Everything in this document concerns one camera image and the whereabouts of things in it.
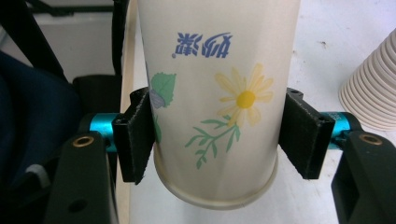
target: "flower center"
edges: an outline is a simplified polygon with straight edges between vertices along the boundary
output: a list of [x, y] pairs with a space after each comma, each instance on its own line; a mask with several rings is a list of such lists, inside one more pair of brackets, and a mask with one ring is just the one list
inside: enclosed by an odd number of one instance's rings
[[256, 95], [253, 92], [243, 91], [236, 99], [236, 105], [238, 105], [240, 108], [247, 109], [253, 106], [255, 100]]

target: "teal anodized part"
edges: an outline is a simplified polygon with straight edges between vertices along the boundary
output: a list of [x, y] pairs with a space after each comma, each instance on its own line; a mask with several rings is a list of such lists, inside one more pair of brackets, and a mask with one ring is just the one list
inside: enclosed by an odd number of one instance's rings
[[329, 144], [329, 149], [339, 148], [332, 141], [335, 140], [337, 137], [341, 136], [343, 131], [350, 130], [350, 125], [347, 117], [342, 112], [321, 112], [321, 114], [329, 116], [335, 121], [334, 128], [332, 129], [332, 140]]
[[111, 126], [111, 122], [117, 115], [117, 113], [96, 114], [91, 121], [90, 131], [97, 131], [108, 140], [110, 145], [106, 148], [107, 152], [117, 152]]

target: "printed logo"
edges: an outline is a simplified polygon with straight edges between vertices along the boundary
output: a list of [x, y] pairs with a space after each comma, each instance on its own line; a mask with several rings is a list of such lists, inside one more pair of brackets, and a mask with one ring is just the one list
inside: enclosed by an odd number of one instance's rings
[[[202, 43], [201, 55], [206, 58], [216, 57], [216, 58], [225, 58], [228, 55], [228, 51], [231, 45], [231, 37], [230, 33], [224, 33], [219, 35], [214, 35], [209, 37]], [[176, 55], [194, 55], [198, 56], [200, 50], [200, 42], [203, 38], [203, 35], [198, 34], [182, 34], [178, 33], [178, 39], [175, 53], [172, 54], [173, 58], [176, 58]]]

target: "floral design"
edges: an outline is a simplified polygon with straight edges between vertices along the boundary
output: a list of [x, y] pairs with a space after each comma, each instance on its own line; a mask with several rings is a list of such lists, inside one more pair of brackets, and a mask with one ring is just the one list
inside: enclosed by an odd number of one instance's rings
[[249, 82], [244, 77], [241, 77], [235, 68], [232, 69], [231, 78], [227, 78], [222, 73], [216, 74], [215, 78], [220, 87], [230, 94], [220, 98], [220, 101], [223, 103], [232, 102], [231, 105], [224, 107], [218, 112], [220, 116], [231, 116], [228, 122], [229, 127], [235, 123], [239, 127], [243, 127], [245, 117], [250, 126], [261, 120], [262, 115], [254, 105], [257, 103], [268, 103], [274, 95], [272, 91], [268, 91], [274, 81], [272, 78], [264, 79], [262, 70], [262, 64], [257, 63]]
[[229, 137], [226, 152], [231, 149], [234, 141], [239, 141], [240, 128], [243, 127], [245, 118], [247, 118], [250, 126], [257, 124], [262, 119], [262, 115], [255, 104], [268, 103], [274, 95], [272, 91], [268, 91], [274, 81], [272, 78], [264, 79], [262, 70], [262, 64], [257, 63], [248, 82], [245, 77], [239, 75], [235, 68], [232, 68], [231, 78], [222, 73], [215, 75], [215, 80], [219, 83], [219, 86], [230, 94], [219, 100], [223, 103], [231, 102], [231, 104], [218, 112], [218, 115], [223, 119], [201, 121], [206, 125], [216, 125], [213, 130], [222, 130], [220, 133], [211, 134], [202, 128], [193, 127], [198, 134], [193, 136], [185, 147], [190, 147], [194, 142], [198, 143], [198, 149], [195, 151], [195, 155], [198, 156], [197, 169], [200, 169], [203, 163], [207, 163], [209, 149], [213, 153], [213, 158], [217, 157], [218, 140]]

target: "black mechanical part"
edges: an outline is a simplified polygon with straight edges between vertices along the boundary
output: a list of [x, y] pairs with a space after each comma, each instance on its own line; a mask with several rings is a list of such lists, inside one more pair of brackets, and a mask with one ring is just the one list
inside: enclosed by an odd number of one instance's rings
[[332, 181], [339, 222], [396, 223], [396, 148], [373, 133], [345, 135], [344, 153]]
[[99, 133], [64, 143], [44, 223], [118, 223], [106, 143]]
[[335, 121], [288, 88], [279, 144], [303, 179], [318, 179]]
[[112, 122], [114, 142], [124, 182], [139, 184], [155, 141], [149, 102], [149, 88], [132, 92], [131, 105]]

